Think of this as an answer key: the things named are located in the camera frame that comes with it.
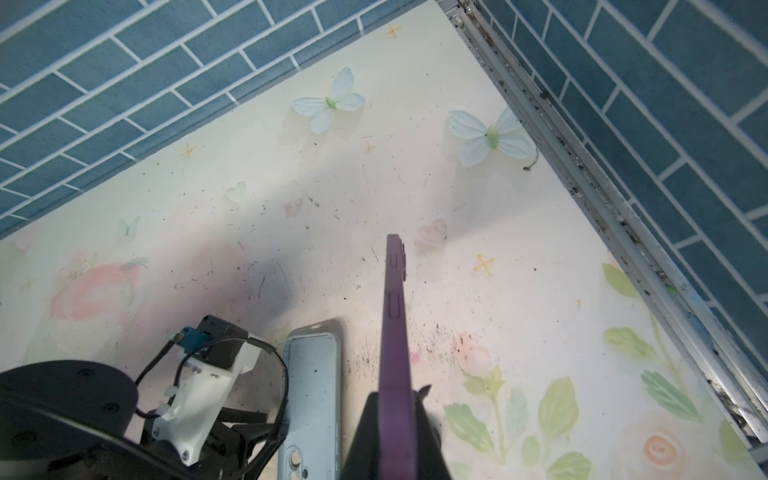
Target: table surface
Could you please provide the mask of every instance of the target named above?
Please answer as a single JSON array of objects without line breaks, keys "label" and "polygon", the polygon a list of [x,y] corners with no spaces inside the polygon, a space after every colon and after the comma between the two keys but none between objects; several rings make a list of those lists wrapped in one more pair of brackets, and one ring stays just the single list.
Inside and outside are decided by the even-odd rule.
[{"label": "table surface", "polygon": [[[344,67],[366,103],[315,135],[291,103]],[[398,233],[413,384],[432,384],[455,480],[762,478],[549,164],[458,162],[448,112],[504,107],[437,4],[414,8],[0,241],[0,368],[133,377],[209,313],[275,343],[335,319],[346,450]],[[263,357],[230,404],[274,407],[279,378]]]}]

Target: blue brick wall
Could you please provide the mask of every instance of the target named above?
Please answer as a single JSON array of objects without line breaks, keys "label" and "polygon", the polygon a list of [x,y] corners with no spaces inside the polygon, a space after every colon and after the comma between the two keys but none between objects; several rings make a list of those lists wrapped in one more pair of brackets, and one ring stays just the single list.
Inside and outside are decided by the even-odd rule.
[{"label": "blue brick wall", "polygon": [[768,2],[475,4],[766,373]]},{"label": "blue brick wall", "polygon": [[0,1],[0,237],[421,2]]}]

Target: yellow cross star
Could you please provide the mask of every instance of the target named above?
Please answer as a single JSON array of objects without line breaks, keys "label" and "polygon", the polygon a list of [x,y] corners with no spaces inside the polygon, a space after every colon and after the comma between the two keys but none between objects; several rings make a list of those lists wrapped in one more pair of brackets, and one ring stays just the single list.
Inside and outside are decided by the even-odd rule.
[{"label": "yellow cross star", "polygon": [[392,27],[391,25],[387,25],[387,26],[389,27],[389,31],[388,31],[388,32],[386,32],[386,33],[384,34],[384,36],[385,36],[385,37],[388,37],[388,36],[390,36],[390,35],[391,35],[392,37],[395,37],[395,38],[397,38],[397,31],[398,31],[398,30],[399,30],[401,27]]},{"label": "yellow cross star", "polygon": [[478,254],[478,261],[480,264],[472,269],[473,272],[479,271],[481,268],[484,268],[485,271],[488,273],[488,278],[491,278],[493,275],[491,275],[491,271],[488,269],[489,266],[493,265],[493,261],[496,260],[496,257],[491,257],[490,260],[485,261],[482,258],[482,255]]},{"label": "yellow cross star", "polygon": [[184,150],[184,152],[182,152],[182,155],[187,155],[187,159],[191,160],[192,159],[192,150],[194,150],[195,148],[197,148],[197,145],[195,145],[194,147],[190,148],[190,145],[187,144],[186,149]]}]

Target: pink heart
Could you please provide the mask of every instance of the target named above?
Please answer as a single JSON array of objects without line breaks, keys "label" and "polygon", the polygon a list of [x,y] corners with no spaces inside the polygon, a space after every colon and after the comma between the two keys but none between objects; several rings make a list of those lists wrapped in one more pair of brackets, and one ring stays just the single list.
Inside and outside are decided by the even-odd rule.
[{"label": "pink heart", "polygon": [[445,220],[439,218],[431,225],[425,225],[416,229],[416,241],[431,247],[439,247],[448,239],[448,225]]}]

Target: pink flower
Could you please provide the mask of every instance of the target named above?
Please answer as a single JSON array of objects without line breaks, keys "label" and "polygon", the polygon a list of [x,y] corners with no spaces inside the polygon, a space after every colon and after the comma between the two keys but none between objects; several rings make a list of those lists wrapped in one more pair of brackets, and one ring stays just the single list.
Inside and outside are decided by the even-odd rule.
[{"label": "pink flower", "polygon": [[736,472],[715,456],[717,434],[704,425],[652,410],[625,427],[616,443],[612,478],[622,480],[721,480]]},{"label": "pink flower", "polygon": [[488,377],[493,367],[491,351],[480,346],[470,333],[459,333],[453,339],[453,358],[466,373],[480,378]]}]

